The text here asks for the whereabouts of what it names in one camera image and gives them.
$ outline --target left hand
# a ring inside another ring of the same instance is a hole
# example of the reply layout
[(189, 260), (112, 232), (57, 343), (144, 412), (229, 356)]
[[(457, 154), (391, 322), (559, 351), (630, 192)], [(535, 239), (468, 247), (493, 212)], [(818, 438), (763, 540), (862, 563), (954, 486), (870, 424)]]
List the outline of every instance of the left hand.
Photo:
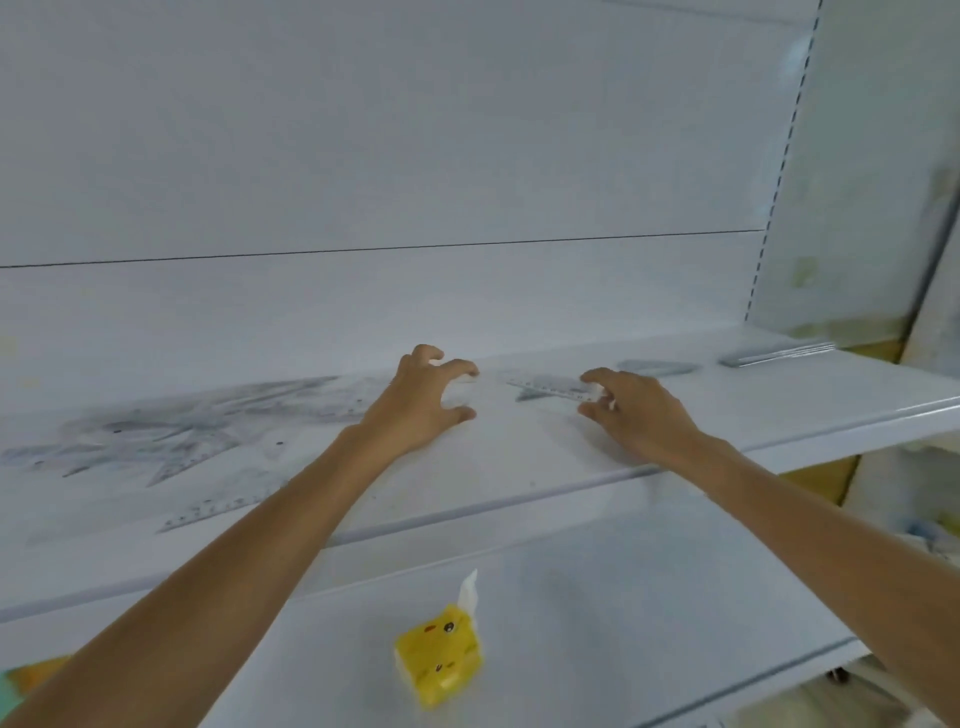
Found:
[(443, 358), (437, 347), (426, 344), (404, 354), (393, 381), (356, 426), (385, 448), (390, 457), (422, 448), (451, 427), (477, 416), (467, 406), (441, 406), (447, 384), (458, 376), (480, 373), (476, 364), (465, 359), (431, 363)]

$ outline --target right hand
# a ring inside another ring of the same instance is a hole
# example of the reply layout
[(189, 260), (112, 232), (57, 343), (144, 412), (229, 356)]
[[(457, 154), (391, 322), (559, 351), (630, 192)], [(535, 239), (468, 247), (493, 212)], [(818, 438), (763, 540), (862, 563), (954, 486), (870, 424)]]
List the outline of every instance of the right hand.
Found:
[(600, 401), (582, 403), (580, 414), (643, 460), (676, 471), (710, 439), (656, 379), (606, 368), (591, 369), (580, 379), (606, 390)]

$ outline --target green object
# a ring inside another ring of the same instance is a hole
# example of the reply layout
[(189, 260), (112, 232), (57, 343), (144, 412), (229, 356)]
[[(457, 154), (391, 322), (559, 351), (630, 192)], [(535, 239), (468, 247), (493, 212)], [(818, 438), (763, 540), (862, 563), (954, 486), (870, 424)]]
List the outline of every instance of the green object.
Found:
[(16, 691), (16, 686), (7, 679), (7, 675), (0, 675), (0, 720), (7, 717), (7, 714), (22, 700), (23, 698)]

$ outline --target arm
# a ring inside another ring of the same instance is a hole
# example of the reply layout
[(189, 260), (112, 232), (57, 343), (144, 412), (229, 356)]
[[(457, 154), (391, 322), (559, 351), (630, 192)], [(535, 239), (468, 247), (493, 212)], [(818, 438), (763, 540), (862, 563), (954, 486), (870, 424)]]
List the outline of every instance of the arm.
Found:
[(960, 572), (701, 432), (655, 379), (608, 369), (580, 412), (743, 523), (937, 716), (960, 726)]
[(32, 693), (3, 728), (195, 726), (246, 662), (350, 506), (394, 460), (475, 416), (443, 409), (471, 362), (405, 355), (359, 425), (174, 571)]

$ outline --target lower shelf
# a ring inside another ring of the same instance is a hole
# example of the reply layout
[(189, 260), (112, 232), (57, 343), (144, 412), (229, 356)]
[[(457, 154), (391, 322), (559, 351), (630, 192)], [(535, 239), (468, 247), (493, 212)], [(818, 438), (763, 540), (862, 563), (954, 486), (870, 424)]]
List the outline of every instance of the lower shelf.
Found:
[[(455, 600), (474, 569), (486, 663), (424, 716), (395, 673), (393, 639)], [(133, 599), (0, 625), (0, 655), (72, 651)], [(738, 523), (677, 494), (628, 517), (295, 598), (204, 726), (689, 726), (865, 653)]]

